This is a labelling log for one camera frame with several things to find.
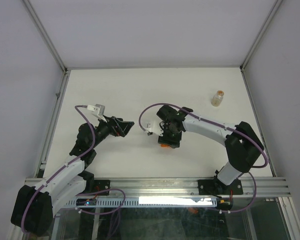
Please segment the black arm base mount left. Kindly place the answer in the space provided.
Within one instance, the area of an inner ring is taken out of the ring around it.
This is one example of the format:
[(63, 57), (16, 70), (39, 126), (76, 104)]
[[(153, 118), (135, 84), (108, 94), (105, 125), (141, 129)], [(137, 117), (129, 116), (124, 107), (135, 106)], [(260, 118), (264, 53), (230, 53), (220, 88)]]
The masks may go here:
[(84, 190), (85, 194), (92, 194), (93, 196), (108, 196), (109, 192), (97, 193), (103, 190), (108, 190), (111, 187), (109, 179), (93, 179), (87, 182)]

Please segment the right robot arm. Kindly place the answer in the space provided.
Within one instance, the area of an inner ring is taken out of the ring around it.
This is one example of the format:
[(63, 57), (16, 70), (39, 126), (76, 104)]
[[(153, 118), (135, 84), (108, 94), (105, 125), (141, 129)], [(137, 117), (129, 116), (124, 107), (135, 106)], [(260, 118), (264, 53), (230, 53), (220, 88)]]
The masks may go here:
[(182, 107), (179, 110), (165, 104), (156, 115), (163, 131), (158, 143), (173, 149), (180, 147), (182, 133), (190, 132), (207, 137), (225, 147), (228, 162), (215, 172), (215, 176), (203, 189), (210, 195), (226, 195), (232, 183), (242, 174), (255, 167), (255, 162), (264, 153), (264, 146), (249, 123), (226, 126), (224, 123), (203, 119), (193, 110)]

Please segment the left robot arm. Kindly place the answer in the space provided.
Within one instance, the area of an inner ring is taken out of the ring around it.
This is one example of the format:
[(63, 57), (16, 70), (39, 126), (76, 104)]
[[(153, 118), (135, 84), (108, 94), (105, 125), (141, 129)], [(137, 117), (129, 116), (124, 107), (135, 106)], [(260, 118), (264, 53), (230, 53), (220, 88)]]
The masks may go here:
[(97, 155), (95, 147), (108, 136), (125, 137), (133, 126), (134, 122), (114, 116), (99, 120), (98, 126), (80, 125), (74, 147), (58, 169), (18, 191), (10, 222), (24, 232), (42, 236), (69, 200), (93, 192), (94, 174), (86, 169)]

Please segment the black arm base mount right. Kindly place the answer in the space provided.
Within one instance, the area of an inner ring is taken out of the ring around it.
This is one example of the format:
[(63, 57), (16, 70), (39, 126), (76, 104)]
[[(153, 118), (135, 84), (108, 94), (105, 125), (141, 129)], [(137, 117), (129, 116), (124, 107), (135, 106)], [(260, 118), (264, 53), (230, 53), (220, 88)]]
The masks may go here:
[(242, 182), (235, 179), (230, 185), (225, 185), (217, 179), (199, 179), (198, 193), (199, 195), (211, 195), (217, 198), (221, 196), (243, 195)]

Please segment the orange pill organizer box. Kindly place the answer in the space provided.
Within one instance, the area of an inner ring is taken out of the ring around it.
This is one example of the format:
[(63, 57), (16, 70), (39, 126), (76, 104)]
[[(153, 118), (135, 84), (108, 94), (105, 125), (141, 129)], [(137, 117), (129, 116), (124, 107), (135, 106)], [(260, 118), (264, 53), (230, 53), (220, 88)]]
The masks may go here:
[(160, 146), (161, 146), (162, 148), (168, 148), (168, 149), (171, 149), (171, 146), (168, 145), (168, 144), (160, 144)]

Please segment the clear bottle orange pills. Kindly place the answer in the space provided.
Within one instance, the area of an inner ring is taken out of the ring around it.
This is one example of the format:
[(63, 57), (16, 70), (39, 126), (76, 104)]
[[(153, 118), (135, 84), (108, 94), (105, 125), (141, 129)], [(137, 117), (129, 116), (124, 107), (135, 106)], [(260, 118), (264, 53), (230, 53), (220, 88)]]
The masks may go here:
[(218, 90), (211, 99), (211, 105), (214, 107), (219, 107), (224, 98), (224, 92)]

